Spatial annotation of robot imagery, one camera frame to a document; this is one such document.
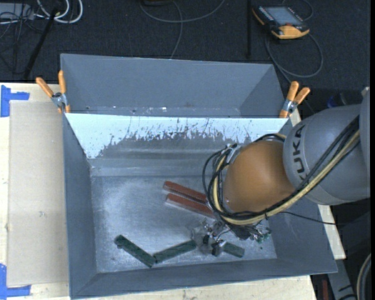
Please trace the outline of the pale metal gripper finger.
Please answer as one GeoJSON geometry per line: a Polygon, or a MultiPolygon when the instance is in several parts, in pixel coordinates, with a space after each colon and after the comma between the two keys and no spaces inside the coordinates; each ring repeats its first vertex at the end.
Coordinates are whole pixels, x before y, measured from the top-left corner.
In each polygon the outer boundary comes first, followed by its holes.
{"type": "Polygon", "coordinates": [[[196,243],[196,246],[202,253],[212,252],[212,238],[212,232],[207,227],[197,226],[192,229],[192,240],[196,243]]]}
{"type": "Polygon", "coordinates": [[[215,241],[211,244],[211,254],[213,256],[219,256],[223,250],[224,246],[226,244],[226,241],[215,241]]]}

